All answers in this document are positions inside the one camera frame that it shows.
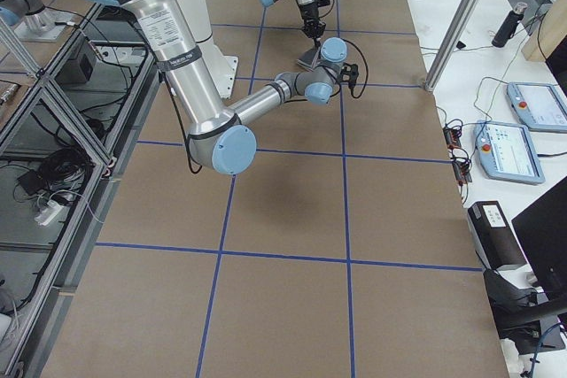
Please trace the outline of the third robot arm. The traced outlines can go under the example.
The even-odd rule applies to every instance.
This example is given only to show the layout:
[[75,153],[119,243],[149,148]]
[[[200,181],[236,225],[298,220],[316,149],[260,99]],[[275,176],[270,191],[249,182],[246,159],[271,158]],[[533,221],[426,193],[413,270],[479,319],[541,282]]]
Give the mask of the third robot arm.
[[55,42],[64,30],[43,0],[1,0],[1,18],[23,42]]

